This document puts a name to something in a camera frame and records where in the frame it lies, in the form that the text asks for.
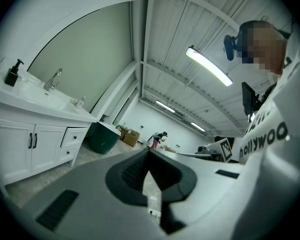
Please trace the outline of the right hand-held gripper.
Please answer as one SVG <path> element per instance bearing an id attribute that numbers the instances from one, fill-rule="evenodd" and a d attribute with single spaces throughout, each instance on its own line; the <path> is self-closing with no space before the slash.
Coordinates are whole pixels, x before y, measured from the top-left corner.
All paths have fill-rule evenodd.
<path id="1" fill-rule="evenodd" d="M 199 146 L 196 154 L 203 155 L 206 160 L 228 163 L 232 158 L 232 147 L 226 137 L 216 136 L 214 143 Z"/>

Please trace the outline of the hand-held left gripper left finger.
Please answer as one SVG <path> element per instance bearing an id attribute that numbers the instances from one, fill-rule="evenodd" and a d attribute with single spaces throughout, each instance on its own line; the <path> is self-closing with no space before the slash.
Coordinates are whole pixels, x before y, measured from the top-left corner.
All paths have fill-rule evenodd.
<path id="1" fill-rule="evenodd" d="M 22 211 L 39 240 L 158 240 L 163 230 L 145 206 L 123 203 L 106 185 L 107 171 L 137 150 L 76 166 L 40 190 Z M 54 229 L 39 217 L 65 191 L 77 193 Z"/>

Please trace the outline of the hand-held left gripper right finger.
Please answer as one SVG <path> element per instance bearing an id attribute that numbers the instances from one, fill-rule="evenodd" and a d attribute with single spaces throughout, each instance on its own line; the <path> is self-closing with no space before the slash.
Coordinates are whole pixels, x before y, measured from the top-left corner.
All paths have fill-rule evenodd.
<path id="1" fill-rule="evenodd" d="M 232 240 L 240 212 L 231 200 L 242 166 L 149 150 L 161 190 L 161 221 L 151 240 Z"/>

